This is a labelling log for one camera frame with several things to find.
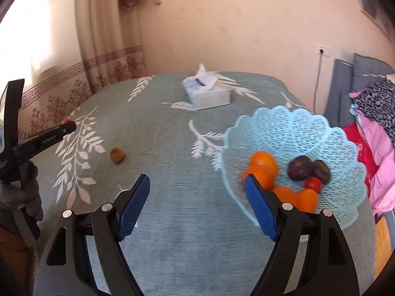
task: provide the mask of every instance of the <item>tissue pack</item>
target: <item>tissue pack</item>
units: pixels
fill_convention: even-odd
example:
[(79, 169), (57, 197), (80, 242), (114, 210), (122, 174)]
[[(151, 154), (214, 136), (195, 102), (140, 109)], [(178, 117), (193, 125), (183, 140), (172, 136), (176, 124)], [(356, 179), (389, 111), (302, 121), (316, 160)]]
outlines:
[(230, 90), (224, 86), (214, 84), (211, 88), (204, 88), (200, 79), (192, 77), (185, 79), (182, 84), (195, 110), (230, 104)]

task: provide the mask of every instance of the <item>scalloped basket rim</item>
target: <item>scalloped basket rim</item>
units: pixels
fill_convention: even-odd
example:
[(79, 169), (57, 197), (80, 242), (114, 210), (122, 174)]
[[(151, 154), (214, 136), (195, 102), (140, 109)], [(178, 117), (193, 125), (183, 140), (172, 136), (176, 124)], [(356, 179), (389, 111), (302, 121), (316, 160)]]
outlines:
[[(288, 108), (286, 108), (285, 106), (276, 106), (276, 107), (274, 107), (274, 108), (272, 108), (272, 109), (269, 109), (269, 108), (267, 108), (267, 107), (261, 107), (261, 108), (258, 108), (258, 109), (255, 110), (255, 112), (254, 112), (254, 114), (252, 115), (252, 117), (250, 117), (249, 115), (241, 115), (240, 117), (238, 117), (238, 118), (236, 119), (236, 122), (235, 122), (234, 126), (228, 128), (228, 129), (226, 130), (226, 132), (225, 132), (224, 149), (221, 150), (221, 153), (220, 153), (220, 165), (221, 165), (221, 171), (222, 171), (222, 179), (224, 180), (224, 184), (225, 184), (226, 190), (228, 191), (228, 193), (229, 193), (229, 195), (232, 197), (232, 199), (233, 199), (233, 200), (237, 203), (237, 205), (241, 208), (242, 212), (243, 212), (243, 213), (254, 223), (254, 225), (256, 225), (256, 226), (259, 226), (259, 223), (258, 223), (256, 217), (254, 217), (253, 215), (251, 215), (251, 214), (245, 209), (245, 207), (244, 207), (244, 206), (242, 205), (242, 203), (238, 200), (238, 198), (236, 197), (235, 193), (233, 192), (233, 190), (232, 190), (231, 187), (230, 187), (230, 184), (229, 184), (229, 182), (228, 182), (228, 177), (227, 177), (227, 174), (226, 174), (226, 170), (225, 170), (225, 167), (224, 167), (223, 155), (224, 155), (225, 150), (228, 149), (228, 145), (229, 145), (229, 144), (228, 144), (228, 135), (229, 135), (229, 132), (230, 132), (232, 129), (237, 128), (238, 125), (239, 125), (239, 123), (240, 123), (240, 121), (241, 121), (242, 119), (244, 119), (245, 117), (248, 118), (249, 120), (256, 119), (256, 117), (257, 117), (261, 112), (263, 112), (263, 111), (272, 111), (272, 112), (273, 112), (273, 111), (277, 111), (277, 110), (285, 110), (285, 111), (288, 112), (289, 115), (295, 115), (296, 113), (302, 112), (303, 114), (308, 114), (308, 115), (310, 115), (310, 116), (318, 116), (318, 117), (323, 118), (323, 120), (324, 120), (324, 122), (325, 122), (325, 124), (326, 124), (326, 127), (327, 127), (328, 129), (333, 129), (333, 130), (339, 130), (339, 131), (340, 131), (340, 133), (341, 133), (341, 135), (342, 135), (342, 137), (343, 137), (343, 142), (344, 142), (346, 145), (349, 145), (349, 146), (351, 146), (351, 147), (353, 147), (353, 148), (355, 149), (355, 156), (354, 156), (354, 159), (357, 161), (357, 158), (358, 158), (358, 149), (357, 149), (357, 146), (355, 145), (355, 143), (353, 143), (352, 141), (349, 141), (349, 140), (347, 139), (346, 133), (344, 132), (343, 129), (341, 129), (341, 128), (339, 128), (339, 127), (333, 127), (333, 128), (330, 127), (328, 120), (327, 120), (324, 116), (322, 116), (322, 115), (314, 115), (314, 114), (312, 114), (311, 112), (307, 111), (306, 109), (298, 108), (298, 109), (296, 109), (296, 110), (294, 110), (294, 111), (289, 111)], [(363, 163), (358, 162), (358, 161), (357, 161), (356, 165), (363, 169), (364, 178), (365, 178), (365, 177), (366, 177), (366, 167), (365, 167), (365, 165), (364, 165)], [(355, 213), (354, 213), (354, 217), (352, 217), (352, 221), (349, 221), (348, 224), (347, 224), (346, 226), (341, 226), (341, 229), (345, 229), (345, 228), (349, 227), (350, 225), (352, 225), (352, 224), (357, 220), (358, 215), (359, 215), (358, 207), (361, 205), (361, 203), (364, 202), (364, 200), (366, 199), (366, 197), (367, 197), (367, 190), (364, 191), (364, 195), (361, 196), (361, 199), (359, 200), (359, 202), (357, 203), (357, 205), (356, 205), (355, 207), (354, 207), (354, 206), (350, 206), (349, 208), (347, 208), (347, 207), (346, 207), (346, 208), (345, 208), (345, 207), (342, 207), (342, 208), (341, 208), (341, 209), (343, 209), (343, 210), (351, 210), (351, 209), (352, 209), (352, 211), (355, 212)], [(307, 236), (301, 236), (301, 241), (307, 241)]]

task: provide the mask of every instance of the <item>gloved hand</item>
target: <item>gloved hand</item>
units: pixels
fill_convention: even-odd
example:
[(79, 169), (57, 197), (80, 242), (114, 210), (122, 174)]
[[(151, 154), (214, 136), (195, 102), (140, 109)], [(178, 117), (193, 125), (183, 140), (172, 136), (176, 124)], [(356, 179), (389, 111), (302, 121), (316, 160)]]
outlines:
[(31, 161), (26, 164), (23, 166), (24, 172), (21, 172), (22, 188), (0, 182), (0, 226), (16, 235), (19, 235), (19, 230), (11, 216), (10, 209), (25, 203), (26, 212), (36, 221), (42, 221), (44, 217), (36, 180), (37, 167)]

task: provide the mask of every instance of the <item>power socket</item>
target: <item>power socket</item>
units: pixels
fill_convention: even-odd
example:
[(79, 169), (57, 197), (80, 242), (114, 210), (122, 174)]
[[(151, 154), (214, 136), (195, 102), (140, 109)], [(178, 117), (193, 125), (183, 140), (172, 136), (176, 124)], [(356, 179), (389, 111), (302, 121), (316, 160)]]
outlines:
[(321, 50), (323, 50), (323, 53), (322, 53), (323, 56), (325, 56), (325, 57), (331, 56), (331, 48), (330, 47), (318, 44), (317, 45), (317, 53), (321, 54)]

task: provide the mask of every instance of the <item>fruit basket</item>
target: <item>fruit basket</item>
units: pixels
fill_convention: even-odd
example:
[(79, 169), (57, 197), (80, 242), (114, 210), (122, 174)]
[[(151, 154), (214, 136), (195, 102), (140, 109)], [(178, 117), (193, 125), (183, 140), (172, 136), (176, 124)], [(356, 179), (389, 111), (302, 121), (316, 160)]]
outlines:
[(365, 165), (357, 160), (355, 144), (347, 140), (340, 128), (331, 128), (321, 115), (312, 115), (305, 109), (289, 111), (278, 106), (260, 108), (252, 117), (239, 117), (235, 126), (226, 131), (221, 153), (221, 170), (230, 196), (257, 226), (258, 222), (244, 194), (240, 181), (248, 167), (252, 153), (262, 150), (270, 153), (279, 165), (277, 186), (299, 191), (303, 182), (293, 181), (287, 175), (288, 163), (297, 156), (325, 161), (331, 171), (331, 181), (323, 186), (316, 212), (330, 208), (340, 227), (346, 228), (358, 217), (358, 206), (367, 195)]

